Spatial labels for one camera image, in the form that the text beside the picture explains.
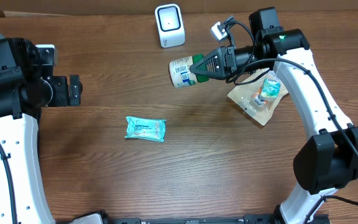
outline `tissue packet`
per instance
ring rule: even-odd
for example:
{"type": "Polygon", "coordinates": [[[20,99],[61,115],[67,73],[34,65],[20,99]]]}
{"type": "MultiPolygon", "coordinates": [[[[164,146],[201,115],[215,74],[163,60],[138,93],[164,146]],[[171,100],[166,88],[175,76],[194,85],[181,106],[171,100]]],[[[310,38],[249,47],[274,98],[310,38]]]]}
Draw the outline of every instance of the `tissue packet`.
{"type": "Polygon", "coordinates": [[[164,119],[143,119],[132,116],[127,117],[128,127],[125,138],[138,138],[150,141],[164,142],[164,119]]]}
{"type": "MultiPolygon", "coordinates": [[[[243,82],[253,80],[257,76],[265,72],[266,69],[257,70],[253,75],[251,75],[243,82]]],[[[248,85],[236,86],[229,94],[227,94],[227,96],[234,102],[236,102],[245,111],[245,113],[247,113],[249,116],[251,116],[264,126],[272,117],[273,111],[280,102],[280,100],[286,94],[288,94],[288,90],[287,88],[285,88],[282,81],[276,77],[274,71],[269,71],[268,73],[266,73],[266,75],[258,79],[256,82],[250,83],[248,85]],[[261,95],[266,79],[276,80],[280,84],[275,85],[275,90],[277,89],[276,87],[279,87],[277,97],[275,97],[276,93],[274,93],[274,91],[270,91],[264,96],[261,95]]]]}

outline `green bottle cap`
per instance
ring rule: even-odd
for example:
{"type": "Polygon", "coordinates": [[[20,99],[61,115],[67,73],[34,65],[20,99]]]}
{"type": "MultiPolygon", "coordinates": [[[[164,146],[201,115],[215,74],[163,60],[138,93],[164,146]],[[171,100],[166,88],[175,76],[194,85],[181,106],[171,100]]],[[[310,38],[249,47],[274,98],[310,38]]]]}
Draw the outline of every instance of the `green bottle cap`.
{"type": "MultiPolygon", "coordinates": [[[[204,57],[203,54],[193,55],[193,63],[198,62],[199,60],[203,59],[203,57],[204,57]]],[[[209,81],[209,77],[206,75],[196,75],[196,77],[199,83],[209,81]]]]}

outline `wet wipes package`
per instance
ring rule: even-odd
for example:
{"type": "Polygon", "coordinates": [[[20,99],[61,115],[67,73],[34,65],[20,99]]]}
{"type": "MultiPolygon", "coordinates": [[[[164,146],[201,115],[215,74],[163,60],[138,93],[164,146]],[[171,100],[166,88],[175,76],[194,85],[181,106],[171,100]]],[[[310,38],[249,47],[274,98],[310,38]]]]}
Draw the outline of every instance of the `wet wipes package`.
{"type": "Polygon", "coordinates": [[[138,138],[150,141],[164,142],[164,119],[143,119],[132,116],[127,117],[128,127],[125,138],[138,138]]]}

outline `wooden table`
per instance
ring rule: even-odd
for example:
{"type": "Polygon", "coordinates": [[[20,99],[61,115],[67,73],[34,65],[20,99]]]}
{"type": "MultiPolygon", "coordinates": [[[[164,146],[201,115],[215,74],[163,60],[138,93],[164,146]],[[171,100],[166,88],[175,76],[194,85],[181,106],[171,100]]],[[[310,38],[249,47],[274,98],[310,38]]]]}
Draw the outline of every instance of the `wooden table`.
{"type": "MultiPolygon", "coordinates": [[[[250,13],[236,13],[247,22],[250,13]]],[[[154,15],[0,19],[0,33],[55,44],[56,75],[78,74],[82,105],[45,108],[40,167],[55,219],[105,209],[112,217],[233,217],[272,213],[295,184],[292,160],[306,142],[291,98],[265,127],[216,80],[182,90],[169,61],[207,54],[209,28],[229,14],[183,15],[186,43],[161,49],[154,15]],[[125,140],[126,116],[167,119],[164,143],[125,140]]],[[[301,29],[333,97],[358,125],[358,11],[281,12],[301,29]]],[[[250,44],[235,28],[237,46],[250,44]]],[[[338,195],[358,200],[358,180],[338,195]]],[[[332,223],[358,223],[358,207],[329,201],[332,223]]]]}

